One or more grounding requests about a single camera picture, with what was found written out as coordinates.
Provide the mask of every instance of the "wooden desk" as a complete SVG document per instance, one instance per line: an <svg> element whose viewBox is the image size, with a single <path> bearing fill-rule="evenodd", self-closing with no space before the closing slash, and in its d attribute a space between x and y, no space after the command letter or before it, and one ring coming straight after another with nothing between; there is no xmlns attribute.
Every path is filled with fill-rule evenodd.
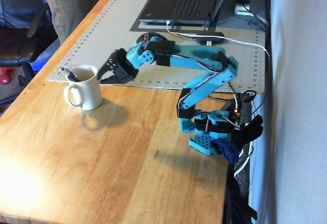
<svg viewBox="0 0 327 224"><path fill-rule="evenodd" d="M227 162L188 146L180 91L103 86L103 104L81 111L65 103L65 83L46 80L107 2L0 118L0 222L219 223Z"/></svg>

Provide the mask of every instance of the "person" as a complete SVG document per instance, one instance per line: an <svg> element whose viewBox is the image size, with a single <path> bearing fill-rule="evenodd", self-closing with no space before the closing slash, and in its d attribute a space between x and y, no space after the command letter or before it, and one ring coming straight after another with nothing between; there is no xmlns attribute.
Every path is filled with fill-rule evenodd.
<svg viewBox="0 0 327 224"><path fill-rule="evenodd" d="M46 0L52 13L52 23L60 44L89 13L99 0Z"/></svg>

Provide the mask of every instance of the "chair armrest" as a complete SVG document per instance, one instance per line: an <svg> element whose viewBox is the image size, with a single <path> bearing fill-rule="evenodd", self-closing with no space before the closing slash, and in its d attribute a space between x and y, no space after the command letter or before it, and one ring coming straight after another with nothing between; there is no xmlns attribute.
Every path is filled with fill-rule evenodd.
<svg viewBox="0 0 327 224"><path fill-rule="evenodd" d="M45 3L42 5L41 10L35 14L35 16L32 20L32 23L30 25L29 31L27 32L27 37L34 36L34 34L41 22L42 17L48 8L49 8L48 3Z"/></svg>

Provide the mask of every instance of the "gray cutting mat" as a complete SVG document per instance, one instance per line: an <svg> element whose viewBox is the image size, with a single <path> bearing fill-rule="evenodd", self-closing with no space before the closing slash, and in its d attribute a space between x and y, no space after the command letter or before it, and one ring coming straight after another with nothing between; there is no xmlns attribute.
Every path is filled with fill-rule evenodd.
<svg viewBox="0 0 327 224"><path fill-rule="evenodd" d="M130 29L146 2L147 0L110 0L60 61L49 76L49 81L66 81L65 74L59 70L60 66L71 69L78 65L91 64L99 69L115 49L124 48L127 50L134 45L142 32L130 31ZM250 8L253 11L258 8L259 14L264 16L262 1L251 0ZM144 24L140 24L139 27L154 31L153 27L147 27ZM257 43L262 46L265 44L264 32L250 26L246 21L234 17L223 26L216 28L216 31L221 31L226 37L235 40ZM176 44L196 44L194 41L182 39L177 35L166 32L161 32L161 34L169 40L176 41ZM262 93L265 78L264 51L261 48L230 42L220 46L225 48L227 56L233 56L239 62L238 76L231 82L236 92L252 89ZM188 81L201 73L202 71L144 64L140 67L136 79L125 84L125 86L182 89ZM218 90L230 92L227 85Z"/></svg>

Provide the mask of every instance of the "black laptop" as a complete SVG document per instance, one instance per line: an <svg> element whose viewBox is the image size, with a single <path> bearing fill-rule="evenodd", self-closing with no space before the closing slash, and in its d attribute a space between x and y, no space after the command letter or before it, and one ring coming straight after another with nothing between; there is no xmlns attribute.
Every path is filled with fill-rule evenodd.
<svg viewBox="0 0 327 224"><path fill-rule="evenodd" d="M213 21L223 0L149 0L140 21L181 24L209 24Z"/></svg>

